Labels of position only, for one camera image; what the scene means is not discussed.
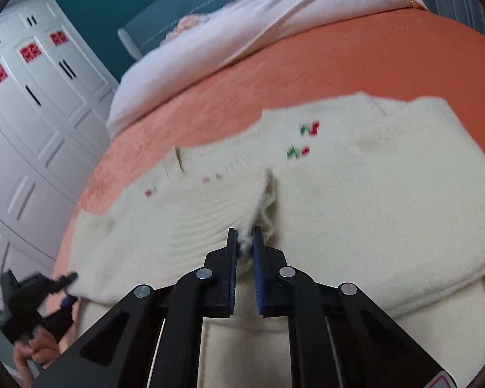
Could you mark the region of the person left hand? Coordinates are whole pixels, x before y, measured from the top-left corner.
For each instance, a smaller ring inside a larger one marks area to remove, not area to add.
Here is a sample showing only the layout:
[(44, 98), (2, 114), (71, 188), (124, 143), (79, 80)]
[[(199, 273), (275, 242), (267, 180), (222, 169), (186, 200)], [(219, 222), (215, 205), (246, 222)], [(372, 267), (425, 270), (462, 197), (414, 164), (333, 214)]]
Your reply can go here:
[(28, 361), (47, 369), (63, 352), (53, 334), (44, 327), (38, 327), (34, 337), (28, 341), (17, 341), (13, 347), (13, 361), (20, 375), (21, 387), (31, 387), (35, 380)]

